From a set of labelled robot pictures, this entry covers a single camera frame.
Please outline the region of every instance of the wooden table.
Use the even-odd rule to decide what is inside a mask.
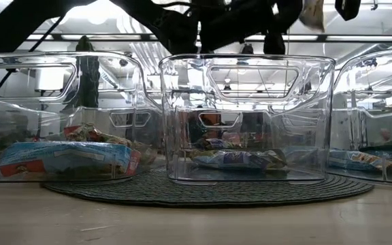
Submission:
[[[392,188],[326,203],[184,210],[83,201],[0,184],[2,244],[392,245]]]

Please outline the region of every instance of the clear plastic bin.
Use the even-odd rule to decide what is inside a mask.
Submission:
[[[160,62],[177,182],[325,179],[334,60],[204,54]]]
[[[329,171],[392,182],[392,50],[342,68],[333,95]]]
[[[158,164],[161,127],[125,55],[0,54],[0,181],[131,177]]]

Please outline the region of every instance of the table surface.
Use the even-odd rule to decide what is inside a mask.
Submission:
[[[185,210],[116,206],[38,184],[0,184],[1,244],[392,245],[392,187],[300,206]]]

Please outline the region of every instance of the round woven rug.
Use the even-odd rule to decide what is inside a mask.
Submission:
[[[46,183],[43,186],[72,197],[137,206],[231,208],[281,206],[329,201],[362,194],[371,184],[329,175],[316,184],[288,182],[218,182],[185,185],[170,181],[165,169],[154,169],[124,182],[109,184]]]

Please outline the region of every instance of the ceiling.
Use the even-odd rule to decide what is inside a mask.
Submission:
[[[168,3],[175,0],[154,0],[155,3]],[[342,20],[333,6],[334,0],[326,0],[324,6],[325,25],[327,34],[344,35],[391,35],[392,34],[392,0],[379,0],[378,9],[371,10],[372,1],[363,0],[358,17],[348,22]],[[10,0],[0,0],[0,12],[10,3]],[[71,10],[54,33],[62,34],[87,34],[87,33],[150,33],[150,31],[140,25],[136,20],[129,17],[120,8],[106,0],[99,0],[91,7],[78,7]],[[183,12],[185,7],[173,7],[173,10]],[[47,20],[36,33],[44,33],[52,25],[52,20]],[[290,34],[316,34],[297,21],[289,30]],[[338,69],[349,59],[357,56],[370,48],[392,48],[392,45],[376,44],[352,44],[352,43],[291,43],[287,42],[288,54],[328,56],[339,62]],[[34,42],[25,42],[19,50],[28,50]],[[255,53],[262,54],[263,43],[251,42]],[[143,66],[145,74],[149,76],[157,75],[159,70],[157,64],[169,53],[156,42],[93,42],[96,50],[116,50],[131,51],[133,57],[138,59]],[[75,50],[76,39],[68,42],[44,42],[38,50],[40,51],[66,51]],[[241,49],[239,43],[231,44],[216,50],[216,53],[239,53]],[[235,76],[237,71],[219,71],[216,77],[228,78]]]

